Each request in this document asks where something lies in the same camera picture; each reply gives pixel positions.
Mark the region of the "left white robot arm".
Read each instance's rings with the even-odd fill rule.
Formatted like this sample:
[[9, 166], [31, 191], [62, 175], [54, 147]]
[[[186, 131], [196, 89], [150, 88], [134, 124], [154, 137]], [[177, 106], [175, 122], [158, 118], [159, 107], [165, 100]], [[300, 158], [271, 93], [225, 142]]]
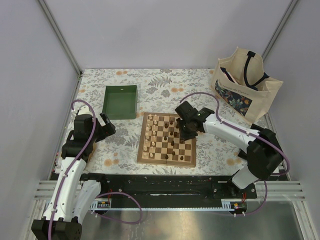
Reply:
[[101, 113], [104, 125], [89, 107], [83, 106], [73, 121], [73, 130], [61, 149], [61, 167], [51, 200], [31, 231], [38, 240], [79, 240], [82, 223], [95, 197], [107, 195], [109, 186], [101, 177], [87, 179], [77, 192], [83, 170], [95, 151], [95, 144], [114, 135], [115, 126]]

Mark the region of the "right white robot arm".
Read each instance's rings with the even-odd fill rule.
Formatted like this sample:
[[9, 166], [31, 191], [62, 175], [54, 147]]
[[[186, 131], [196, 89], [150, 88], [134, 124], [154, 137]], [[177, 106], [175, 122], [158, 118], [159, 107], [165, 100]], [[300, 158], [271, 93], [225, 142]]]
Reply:
[[176, 107], [175, 112], [182, 141], [194, 139], [201, 132], [218, 136], [240, 149], [240, 157], [247, 165], [231, 177], [227, 186], [233, 198], [243, 195], [250, 184], [267, 180], [284, 159], [276, 134], [267, 128], [232, 124], [209, 108], [197, 110], [188, 101]]

